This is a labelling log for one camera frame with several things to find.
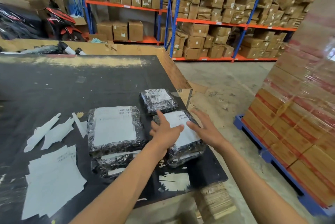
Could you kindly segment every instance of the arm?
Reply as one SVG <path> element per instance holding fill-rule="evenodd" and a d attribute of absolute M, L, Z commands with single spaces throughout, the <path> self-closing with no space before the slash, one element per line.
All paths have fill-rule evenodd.
<path fill-rule="evenodd" d="M 257 223 L 307 224 L 276 191 L 253 171 L 237 150 L 215 128 L 207 114 L 196 110 L 193 112 L 199 117 L 204 128 L 199 128 L 192 122 L 187 122 L 187 125 L 204 142 L 221 154 Z"/>
<path fill-rule="evenodd" d="M 151 122 L 153 139 L 132 160 L 122 174 L 82 210 L 71 224 L 125 223 L 157 163 L 178 139 L 184 127 L 170 128 L 157 111 L 160 125 Z"/>

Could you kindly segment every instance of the person's right hand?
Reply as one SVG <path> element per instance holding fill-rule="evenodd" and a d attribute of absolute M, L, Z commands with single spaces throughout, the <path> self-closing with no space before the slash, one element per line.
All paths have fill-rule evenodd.
<path fill-rule="evenodd" d="M 191 110 L 191 112 L 199 117 L 203 128 L 200 128 L 191 121 L 188 121 L 186 124 L 190 127 L 190 129 L 194 130 L 206 144 L 217 149 L 223 142 L 226 141 L 217 128 L 215 128 L 214 124 L 209 118 L 209 115 L 195 109 Z"/>

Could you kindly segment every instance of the bubble-wrapped package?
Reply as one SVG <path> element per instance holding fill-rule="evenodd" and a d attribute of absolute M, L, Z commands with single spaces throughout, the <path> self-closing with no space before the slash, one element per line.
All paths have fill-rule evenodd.
<path fill-rule="evenodd" d="M 140 97 L 144 101 L 148 114 L 157 114 L 156 110 L 163 113 L 174 111 L 178 108 L 178 102 L 166 89 L 150 89 L 140 92 Z"/>
<path fill-rule="evenodd" d="M 180 133 L 179 138 L 173 146 L 171 146 L 164 157 L 165 162 L 172 168 L 176 168 L 191 159 L 197 158 L 203 154 L 206 144 L 199 136 L 191 130 L 187 125 L 187 121 L 191 121 L 198 125 L 193 116 L 185 110 L 178 110 L 164 114 L 170 127 L 183 124 L 184 130 Z M 153 121 L 160 124 L 157 115 L 153 116 Z"/>
<path fill-rule="evenodd" d="M 100 173 L 103 178 L 115 178 L 122 173 L 139 152 L 140 150 L 113 153 L 95 158 L 91 161 L 91 169 Z"/>
<path fill-rule="evenodd" d="M 137 107 L 99 107 L 88 114 L 90 156 L 142 150 L 147 143 Z"/>

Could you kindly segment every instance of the hand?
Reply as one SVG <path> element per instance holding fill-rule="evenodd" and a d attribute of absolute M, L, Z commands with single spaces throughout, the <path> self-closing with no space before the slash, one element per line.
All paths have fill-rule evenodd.
<path fill-rule="evenodd" d="M 167 149 L 177 141 L 180 133 L 184 130 L 184 125 L 170 128 L 170 124 L 163 113 L 157 110 L 157 115 L 159 117 L 160 125 L 151 121 L 152 129 L 150 135 L 153 136 L 153 138 L 150 142 L 158 147 L 158 152 L 162 154 L 162 159 L 165 156 Z"/>
<path fill-rule="evenodd" d="M 194 109 L 191 110 L 191 112 L 199 117 L 204 128 L 200 128 L 198 125 L 190 121 L 186 123 L 187 126 L 194 130 L 206 144 L 212 146 L 214 149 L 219 148 L 219 146 L 225 142 L 226 139 L 221 135 L 217 128 L 215 128 L 214 124 L 209 118 L 209 115 Z"/>

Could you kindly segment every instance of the forearm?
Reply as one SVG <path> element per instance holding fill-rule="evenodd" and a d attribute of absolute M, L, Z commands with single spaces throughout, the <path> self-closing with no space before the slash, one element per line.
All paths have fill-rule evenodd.
<path fill-rule="evenodd" d="M 216 150 L 224 158 L 257 223 L 307 223 L 253 171 L 228 141 L 225 140 Z"/>
<path fill-rule="evenodd" d="M 160 159 L 161 153 L 149 142 L 122 174 L 71 224 L 124 223 Z"/>

